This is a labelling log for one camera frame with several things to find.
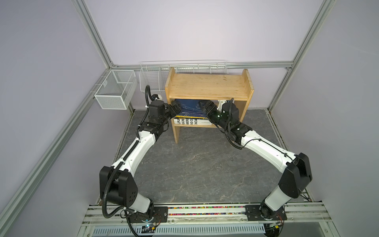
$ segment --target dark stone-patterned surface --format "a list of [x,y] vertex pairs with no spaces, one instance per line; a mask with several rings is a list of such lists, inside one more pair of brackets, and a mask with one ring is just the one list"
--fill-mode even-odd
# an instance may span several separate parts
[[[135,139],[144,113],[135,112],[121,155]],[[248,110],[244,123],[278,144],[264,110]],[[149,149],[134,179],[139,192],[154,203],[261,202],[280,177],[256,153],[232,147],[218,129],[181,127],[175,144],[170,127]]]

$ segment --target robotic arm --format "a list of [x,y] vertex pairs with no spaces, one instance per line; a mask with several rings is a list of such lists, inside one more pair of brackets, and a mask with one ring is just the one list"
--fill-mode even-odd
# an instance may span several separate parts
[[[141,121],[137,128],[136,138],[132,145],[111,167],[103,167],[100,171],[100,196],[103,200],[103,215],[106,218],[113,216],[122,208],[129,212],[137,212],[144,220],[153,216],[153,202],[138,193],[134,182],[134,174],[147,150],[164,132],[163,127],[171,118],[181,112],[180,104],[173,101],[171,105],[158,99],[158,95],[150,95],[146,88],[146,102],[148,96],[152,100],[144,119],[149,114],[149,121]],[[200,102],[202,111],[208,119],[219,129],[221,126],[228,141],[236,148],[248,148],[274,165],[283,175],[278,186],[262,201],[259,215],[271,220],[278,210],[292,198],[297,198],[312,180],[309,159],[303,153],[296,155],[286,151],[261,137],[249,126],[239,122],[238,108],[233,99],[217,107],[212,101]],[[112,213],[106,210],[107,201],[120,205]]]

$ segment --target wooden bookshelf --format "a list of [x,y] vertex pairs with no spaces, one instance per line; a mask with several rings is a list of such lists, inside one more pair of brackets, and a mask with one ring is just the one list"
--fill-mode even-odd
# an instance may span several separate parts
[[[177,74],[171,68],[166,81],[167,101],[175,99],[201,99],[201,100],[230,100],[234,98],[234,104],[240,110],[240,121],[245,117],[247,107],[250,104],[254,87],[250,74],[244,69],[242,75],[214,75],[214,74]],[[216,127],[214,125],[186,125],[174,124],[175,142],[179,142],[180,127]]]

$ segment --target stack of books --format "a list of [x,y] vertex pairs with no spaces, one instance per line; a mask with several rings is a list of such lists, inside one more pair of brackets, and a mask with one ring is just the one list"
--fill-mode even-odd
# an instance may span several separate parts
[[180,102],[181,113],[174,117],[175,124],[212,125],[207,116],[201,111],[199,101],[191,99],[175,99]]

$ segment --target wire rack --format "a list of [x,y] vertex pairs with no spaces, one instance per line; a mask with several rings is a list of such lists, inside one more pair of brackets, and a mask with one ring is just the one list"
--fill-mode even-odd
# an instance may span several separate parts
[[137,87],[134,70],[112,69],[95,93],[101,108],[126,110]]
[[151,91],[164,91],[171,67],[175,68],[176,73],[228,74],[225,60],[150,61],[141,62],[140,65],[139,85],[141,91],[145,91],[146,85],[150,85]]

